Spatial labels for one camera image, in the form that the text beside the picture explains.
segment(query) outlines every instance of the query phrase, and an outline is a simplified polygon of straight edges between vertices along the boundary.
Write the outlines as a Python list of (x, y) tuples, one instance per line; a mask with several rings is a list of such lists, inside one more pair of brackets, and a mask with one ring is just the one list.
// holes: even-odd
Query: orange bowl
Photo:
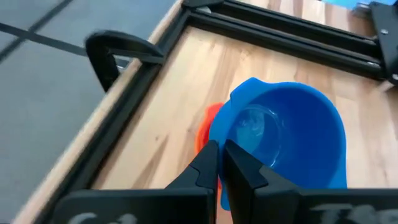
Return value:
[[(197, 134), (195, 136), (195, 155), (197, 155), (205, 146), (205, 144), (209, 141), (211, 123), (213, 122), (214, 117), (217, 115), (218, 111), (223, 105), (223, 103), (215, 103), (207, 107), (205, 111), (205, 118), (199, 125)], [(221, 190), (220, 179), (218, 179), (218, 189)]]

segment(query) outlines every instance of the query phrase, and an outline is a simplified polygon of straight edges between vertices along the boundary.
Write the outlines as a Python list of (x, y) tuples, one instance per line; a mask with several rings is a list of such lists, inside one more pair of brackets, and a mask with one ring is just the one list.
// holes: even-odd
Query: blue object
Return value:
[[(214, 118), (209, 139), (218, 141), (220, 157), (231, 139), (300, 187), (347, 188), (343, 122), (331, 101), (310, 86), (246, 80)], [(229, 210), (219, 165), (221, 206)]]
[[(363, 4), (369, 4), (374, 0), (323, 0), (323, 2), (327, 2), (330, 4), (336, 4), (338, 6), (346, 7), (348, 9), (354, 9), (356, 4), (358, 2), (363, 3)], [(383, 3), (383, 4), (389, 4), (392, 5), (396, 0), (377, 0), (376, 2)]]

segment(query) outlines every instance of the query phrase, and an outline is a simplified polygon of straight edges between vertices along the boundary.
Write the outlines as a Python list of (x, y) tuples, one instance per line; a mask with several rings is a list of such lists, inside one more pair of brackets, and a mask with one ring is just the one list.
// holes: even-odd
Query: wooden surface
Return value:
[[(373, 34), (365, 21), (352, 17), (348, 10), (320, 1), (247, 2), (358, 34)], [(178, 5), (171, 8), (150, 41), (159, 38)], [(16, 223), (30, 223), (39, 213), (138, 66), (133, 61), (119, 77)], [(322, 91), (338, 108), (345, 125), (349, 187), (398, 186), (398, 103), (394, 101), (398, 92), (385, 94), (372, 80), (189, 27), (93, 188), (165, 187), (194, 157), (193, 141), (204, 109), (226, 101), (249, 77), (270, 83), (302, 82)], [(231, 223), (230, 214), (219, 209), (218, 221)]]

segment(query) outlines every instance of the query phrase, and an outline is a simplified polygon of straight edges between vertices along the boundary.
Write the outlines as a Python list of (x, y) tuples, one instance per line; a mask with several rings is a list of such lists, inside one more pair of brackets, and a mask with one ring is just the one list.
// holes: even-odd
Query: gray carpet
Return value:
[[(1, 1), (0, 22), (27, 30), (60, 2)], [(97, 29), (147, 38), (173, 2), (74, 0), (37, 33), (79, 46)], [(16, 38), (0, 32), (0, 50)], [(86, 57), (24, 41), (0, 63), (0, 223), (12, 221), (102, 97)]]

